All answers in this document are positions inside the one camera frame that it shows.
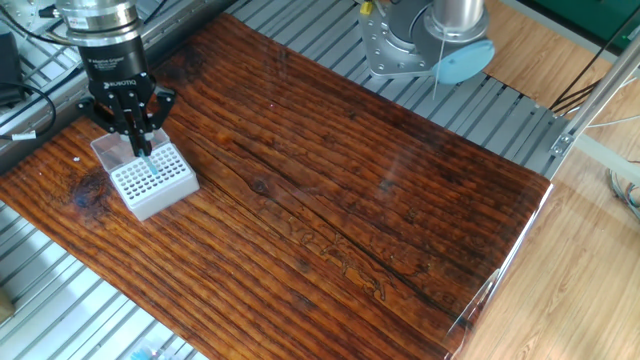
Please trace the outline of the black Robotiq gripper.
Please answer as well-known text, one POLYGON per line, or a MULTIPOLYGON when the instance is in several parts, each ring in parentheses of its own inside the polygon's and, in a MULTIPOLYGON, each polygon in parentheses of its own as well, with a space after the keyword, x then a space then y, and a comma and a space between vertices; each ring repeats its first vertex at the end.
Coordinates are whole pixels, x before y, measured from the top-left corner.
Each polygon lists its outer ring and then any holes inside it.
POLYGON ((150 154, 153 133, 162 128, 174 106, 176 92, 165 87, 155 88, 142 39, 80 47, 79 52, 89 78, 89 92, 94 98, 82 98, 77 109, 106 132, 117 133, 128 140, 134 156, 150 154), (144 104, 140 107, 139 131, 132 111, 125 109, 118 97, 109 98, 109 93, 113 93, 123 96, 123 103, 129 104, 130 92, 136 94, 139 105, 144 104))

